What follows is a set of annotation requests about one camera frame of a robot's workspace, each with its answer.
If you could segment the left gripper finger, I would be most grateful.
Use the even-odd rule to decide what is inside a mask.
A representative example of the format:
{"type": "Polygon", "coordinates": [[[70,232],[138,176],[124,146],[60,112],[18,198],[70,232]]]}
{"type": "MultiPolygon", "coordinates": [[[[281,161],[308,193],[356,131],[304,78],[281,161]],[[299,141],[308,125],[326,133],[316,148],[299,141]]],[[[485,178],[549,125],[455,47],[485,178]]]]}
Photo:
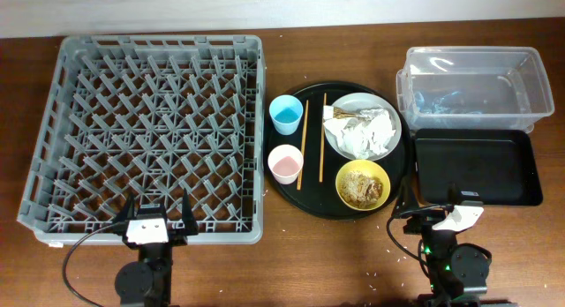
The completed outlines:
{"type": "Polygon", "coordinates": [[[118,212],[118,214],[112,220],[113,223],[119,223],[122,221],[131,220],[135,216],[135,205],[134,205],[135,197],[130,194],[122,209],[118,212]]]}
{"type": "Polygon", "coordinates": [[[187,190],[184,190],[182,197],[182,222],[184,227],[181,230],[181,234],[183,236],[196,236],[199,233],[198,222],[192,212],[187,190]]]}

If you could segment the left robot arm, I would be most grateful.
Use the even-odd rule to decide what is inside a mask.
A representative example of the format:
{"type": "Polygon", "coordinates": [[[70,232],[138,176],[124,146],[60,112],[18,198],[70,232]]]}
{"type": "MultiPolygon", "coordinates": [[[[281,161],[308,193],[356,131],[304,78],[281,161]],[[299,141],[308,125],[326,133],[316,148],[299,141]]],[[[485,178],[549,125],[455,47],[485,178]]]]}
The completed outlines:
{"type": "Polygon", "coordinates": [[[136,206],[130,195],[113,220],[116,226],[112,232],[138,253],[138,259],[122,267],[115,278],[122,306],[170,305],[172,250],[187,245],[186,238],[199,233],[187,193],[182,197],[182,207],[182,226],[170,228],[164,205],[136,206]]]}

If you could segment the gold foil wrapper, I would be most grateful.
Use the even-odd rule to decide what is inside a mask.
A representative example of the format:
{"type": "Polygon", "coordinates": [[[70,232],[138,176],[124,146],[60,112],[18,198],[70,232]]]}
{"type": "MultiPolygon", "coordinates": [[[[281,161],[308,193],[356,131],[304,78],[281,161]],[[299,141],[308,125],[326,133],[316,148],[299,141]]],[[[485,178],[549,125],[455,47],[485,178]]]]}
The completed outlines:
{"type": "Polygon", "coordinates": [[[338,107],[333,107],[333,118],[358,118],[366,119],[366,115],[357,112],[349,112],[338,107]]]}

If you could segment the grey round plate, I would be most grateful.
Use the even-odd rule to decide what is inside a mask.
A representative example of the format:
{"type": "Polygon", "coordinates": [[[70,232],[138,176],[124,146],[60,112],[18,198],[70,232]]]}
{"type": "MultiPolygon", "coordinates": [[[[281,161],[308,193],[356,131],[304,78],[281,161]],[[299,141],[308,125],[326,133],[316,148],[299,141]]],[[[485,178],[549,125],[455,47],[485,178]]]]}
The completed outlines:
{"type": "Polygon", "coordinates": [[[350,160],[382,159],[396,148],[402,135],[396,110],[369,93],[346,94],[325,105],[323,129],[330,146],[350,160]]]}

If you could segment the food scraps and rice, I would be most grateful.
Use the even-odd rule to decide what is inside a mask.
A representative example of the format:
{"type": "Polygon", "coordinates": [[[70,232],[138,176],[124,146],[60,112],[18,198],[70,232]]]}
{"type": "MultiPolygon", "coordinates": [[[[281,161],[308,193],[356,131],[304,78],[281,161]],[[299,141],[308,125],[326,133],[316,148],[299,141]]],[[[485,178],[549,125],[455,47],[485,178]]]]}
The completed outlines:
{"type": "Polygon", "coordinates": [[[343,200],[350,206],[366,209],[374,207],[382,194],[382,182],[378,177],[366,176],[359,171],[345,174],[340,183],[343,200]]]}

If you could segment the pink plastic cup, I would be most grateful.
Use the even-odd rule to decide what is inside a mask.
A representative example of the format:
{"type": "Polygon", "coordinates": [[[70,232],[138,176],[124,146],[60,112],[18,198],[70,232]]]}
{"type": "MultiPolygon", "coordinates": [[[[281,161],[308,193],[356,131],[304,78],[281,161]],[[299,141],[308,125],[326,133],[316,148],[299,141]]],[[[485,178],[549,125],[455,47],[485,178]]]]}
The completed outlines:
{"type": "Polygon", "coordinates": [[[267,165],[278,183],[291,184],[297,180],[304,158],[295,146],[279,145],[269,153],[267,165]]]}

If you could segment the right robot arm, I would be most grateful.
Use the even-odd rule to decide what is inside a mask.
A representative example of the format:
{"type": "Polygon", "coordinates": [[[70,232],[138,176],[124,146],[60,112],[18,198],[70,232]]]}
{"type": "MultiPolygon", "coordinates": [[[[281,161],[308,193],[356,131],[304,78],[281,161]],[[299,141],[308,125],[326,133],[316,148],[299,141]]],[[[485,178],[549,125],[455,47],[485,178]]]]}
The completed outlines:
{"type": "Polygon", "coordinates": [[[493,256],[473,243],[459,243],[457,235],[471,228],[484,212],[476,192],[461,191],[455,184],[448,188],[448,202],[421,206],[411,188],[411,180],[401,181],[398,199],[387,221],[404,220],[403,233],[419,236],[416,253],[401,249],[417,260],[430,282],[431,293],[420,295],[419,306],[512,306],[508,300],[483,300],[493,256]]]}

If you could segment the yellow bowl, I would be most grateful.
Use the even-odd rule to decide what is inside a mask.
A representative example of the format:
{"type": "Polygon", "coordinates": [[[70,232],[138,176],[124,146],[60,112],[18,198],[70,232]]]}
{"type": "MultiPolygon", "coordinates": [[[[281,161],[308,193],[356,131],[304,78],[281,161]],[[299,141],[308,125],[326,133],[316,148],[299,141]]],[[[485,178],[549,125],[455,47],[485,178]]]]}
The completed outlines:
{"type": "Polygon", "coordinates": [[[347,207],[368,212],[385,205],[390,197],[391,182],[387,172],[377,163],[354,160],[340,168],[335,188],[347,207]]]}

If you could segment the blue plastic cup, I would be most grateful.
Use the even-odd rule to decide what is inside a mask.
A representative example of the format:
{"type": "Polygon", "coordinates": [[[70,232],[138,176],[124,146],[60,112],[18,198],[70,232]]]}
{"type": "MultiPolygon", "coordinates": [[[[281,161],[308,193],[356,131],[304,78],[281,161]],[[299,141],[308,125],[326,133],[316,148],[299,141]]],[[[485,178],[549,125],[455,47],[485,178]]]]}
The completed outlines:
{"type": "Polygon", "coordinates": [[[278,133],[291,135],[298,128],[304,107],[297,97],[283,94],[271,101],[268,113],[278,133]]]}

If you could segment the wooden chopstick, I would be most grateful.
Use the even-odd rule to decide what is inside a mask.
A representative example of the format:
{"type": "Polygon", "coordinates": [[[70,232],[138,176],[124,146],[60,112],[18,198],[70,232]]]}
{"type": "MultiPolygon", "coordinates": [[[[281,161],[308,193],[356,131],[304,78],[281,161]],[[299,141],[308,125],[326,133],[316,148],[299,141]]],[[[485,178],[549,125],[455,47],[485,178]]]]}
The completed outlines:
{"type": "Polygon", "coordinates": [[[324,108],[327,104],[327,93],[323,94],[321,120],[320,120],[320,158],[319,158],[319,183],[323,183],[324,155],[325,155],[325,128],[324,128],[324,108]]]}
{"type": "Polygon", "coordinates": [[[302,188],[302,178],[303,178],[303,171],[305,165],[305,142],[307,137],[307,125],[308,125],[308,117],[309,117],[309,100],[305,102],[305,113],[304,113],[304,121],[303,121],[303,129],[302,129],[302,136],[301,136],[301,156],[302,156],[302,166],[298,174],[298,181],[297,181],[297,191],[301,191],[302,188]]]}

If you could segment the white napkin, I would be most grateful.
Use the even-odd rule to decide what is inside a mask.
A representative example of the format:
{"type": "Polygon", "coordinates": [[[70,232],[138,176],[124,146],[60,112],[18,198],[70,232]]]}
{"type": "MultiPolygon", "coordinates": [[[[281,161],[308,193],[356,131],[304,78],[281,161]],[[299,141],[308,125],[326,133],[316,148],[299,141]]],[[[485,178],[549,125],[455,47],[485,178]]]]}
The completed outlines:
{"type": "Polygon", "coordinates": [[[353,111],[366,119],[333,118],[333,107],[324,108],[324,128],[335,139],[337,150],[355,159],[368,159],[387,153],[390,140],[397,134],[390,113],[384,108],[353,111]]]}

